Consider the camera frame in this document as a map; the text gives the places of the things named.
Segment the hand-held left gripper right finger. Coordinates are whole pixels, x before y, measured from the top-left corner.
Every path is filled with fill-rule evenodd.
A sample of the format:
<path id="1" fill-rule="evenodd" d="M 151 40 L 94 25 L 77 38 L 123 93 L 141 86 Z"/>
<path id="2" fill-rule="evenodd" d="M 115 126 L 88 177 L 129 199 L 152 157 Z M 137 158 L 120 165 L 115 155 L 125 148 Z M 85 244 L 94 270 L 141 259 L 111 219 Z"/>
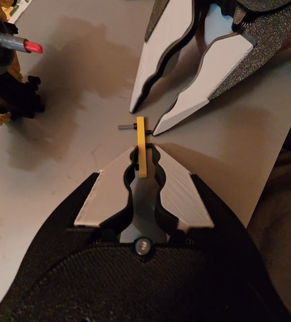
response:
<path id="1" fill-rule="evenodd" d="M 192 174 L 162 148 L 152 146 L 156 194 L 155 219 L 168 236 L 192 229 L 212 229 L 214 223 L 192 179 Z"/>

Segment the printed instruction sheet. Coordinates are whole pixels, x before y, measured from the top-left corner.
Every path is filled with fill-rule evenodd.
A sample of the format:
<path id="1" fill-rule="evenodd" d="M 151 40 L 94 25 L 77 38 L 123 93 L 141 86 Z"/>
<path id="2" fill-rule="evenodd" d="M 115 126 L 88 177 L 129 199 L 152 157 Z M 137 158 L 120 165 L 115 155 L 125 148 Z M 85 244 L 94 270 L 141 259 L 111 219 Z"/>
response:
<path id="1" fill-rule="evenodd" d="M 32 0 L 15 0 L 13 6 L 10 8 L 8 22 L 15 23 L 27 7 L 31 4 Z"/>

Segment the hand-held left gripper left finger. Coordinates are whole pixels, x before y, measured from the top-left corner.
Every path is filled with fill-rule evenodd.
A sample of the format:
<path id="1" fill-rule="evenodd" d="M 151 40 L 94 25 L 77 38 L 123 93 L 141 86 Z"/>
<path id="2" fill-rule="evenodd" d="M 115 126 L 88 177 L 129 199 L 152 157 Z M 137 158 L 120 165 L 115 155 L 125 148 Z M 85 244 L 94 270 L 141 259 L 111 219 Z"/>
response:
<path id="1" fill-rule="evenodd" d="M 126 229 L 134 215 L 131 183 L 138 147 L 131 147 L 98 172 L 74 221 L 74 227 Z"/>

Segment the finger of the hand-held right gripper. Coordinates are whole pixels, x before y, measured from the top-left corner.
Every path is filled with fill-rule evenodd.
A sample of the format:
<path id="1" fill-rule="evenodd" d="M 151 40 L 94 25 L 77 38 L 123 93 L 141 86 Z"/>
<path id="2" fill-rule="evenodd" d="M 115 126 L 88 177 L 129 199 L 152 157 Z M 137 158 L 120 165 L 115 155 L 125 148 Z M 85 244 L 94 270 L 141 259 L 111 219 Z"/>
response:
<path id="1" fill-rule="evenodd" d="M 130 113 L 135 113 L 152 86 L 176 66 L 180 51 L 194 37 L 200 19 L 200 1 L 155 1 L 144 37 Z"/>
<path id="2" fill-rule="evenodd" d="M 192 82 L 178 95 L 176 102 L 160 117 L 152 135 L 158 136 L 200 108 L 252 51 L 253 44 L 239 33 L 216 38 L 204 52 Z"/>

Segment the yellow perforated toy beam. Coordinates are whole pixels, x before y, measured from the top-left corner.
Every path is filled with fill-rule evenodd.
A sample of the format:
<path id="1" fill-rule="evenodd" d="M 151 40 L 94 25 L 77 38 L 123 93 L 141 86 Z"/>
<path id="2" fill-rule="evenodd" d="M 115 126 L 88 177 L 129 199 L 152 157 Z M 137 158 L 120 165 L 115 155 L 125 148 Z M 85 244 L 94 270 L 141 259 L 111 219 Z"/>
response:
<path id="1" fill-rule="evenodd" d="M 139 178 L 147 178 L 147 158 L 144 117 L 137 117 Z"/>

